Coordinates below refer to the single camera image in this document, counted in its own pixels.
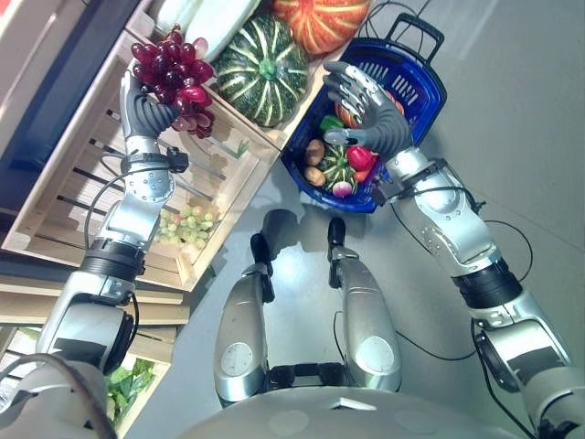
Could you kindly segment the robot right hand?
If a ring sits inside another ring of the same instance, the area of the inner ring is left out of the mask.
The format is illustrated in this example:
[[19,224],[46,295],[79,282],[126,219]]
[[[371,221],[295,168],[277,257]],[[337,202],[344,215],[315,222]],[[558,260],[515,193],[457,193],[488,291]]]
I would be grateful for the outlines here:
[[356,129],[326,131],[324,140],[328,144],[361,146],[384,162],[412,146],[407,119],[377,82],[342,61],[327,61],[324,68],[329,100],[353,112],[359,123]]

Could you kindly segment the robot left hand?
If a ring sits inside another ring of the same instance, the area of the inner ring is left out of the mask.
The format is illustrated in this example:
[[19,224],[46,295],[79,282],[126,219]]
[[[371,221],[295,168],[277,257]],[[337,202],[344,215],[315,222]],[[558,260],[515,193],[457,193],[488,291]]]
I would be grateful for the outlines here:
[[159,103],[142,91],[143,84],[127,69],[120,85],[120,115],[123,137],[141,136],[157,140],[178,117],[171,104]]

